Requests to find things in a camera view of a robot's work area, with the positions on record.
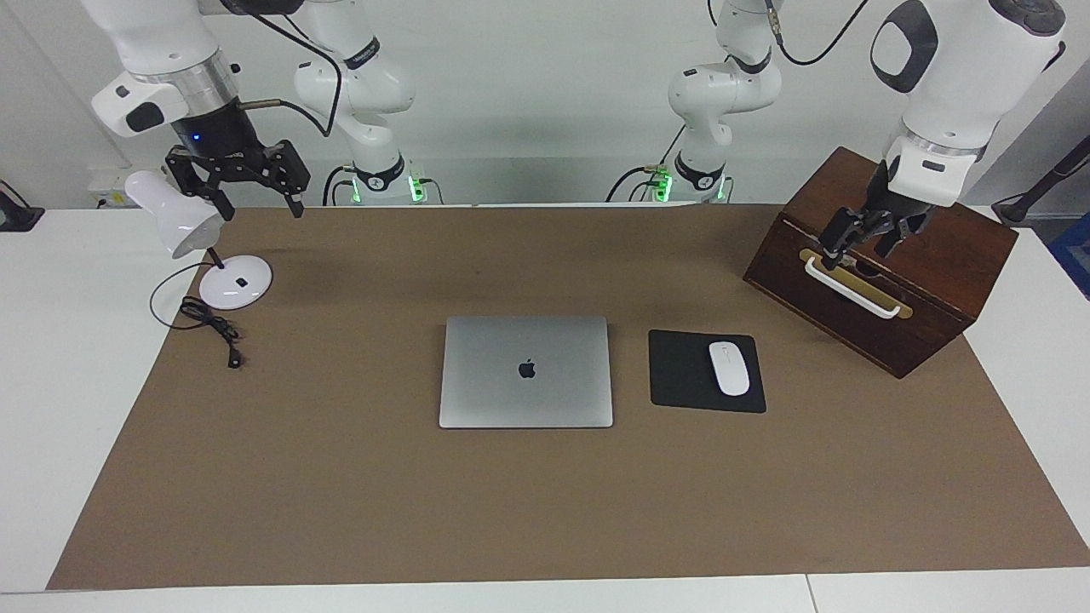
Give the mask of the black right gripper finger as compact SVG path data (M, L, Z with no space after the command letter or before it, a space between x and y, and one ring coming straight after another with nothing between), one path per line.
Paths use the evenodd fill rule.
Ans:
M202 178L196 167L203 159L194 158L183 145L171 147L164 157L164 163L169 175L174 177L180 193L186 197L205 199L225 221L233 220L235 208L221 189L221 175L218 171L213 170L206 178Z
M265 187L284 199L288 209L299 220L304 215L303 197L312 179L307 165L289 140L275 145L249 147L245 151L245 167L250 182Z

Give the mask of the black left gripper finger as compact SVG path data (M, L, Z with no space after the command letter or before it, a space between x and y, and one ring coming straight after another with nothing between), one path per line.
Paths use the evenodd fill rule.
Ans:
M833 271L840 265L841 257L861 244L869 241L869 212L853 211L848 207L840 207L832 217L829 223L818 236L818 243L822 247L822 268Z
M927 218L889 218L875 229L877 241L873 251L880 259L887 259L907 237L922 233Z

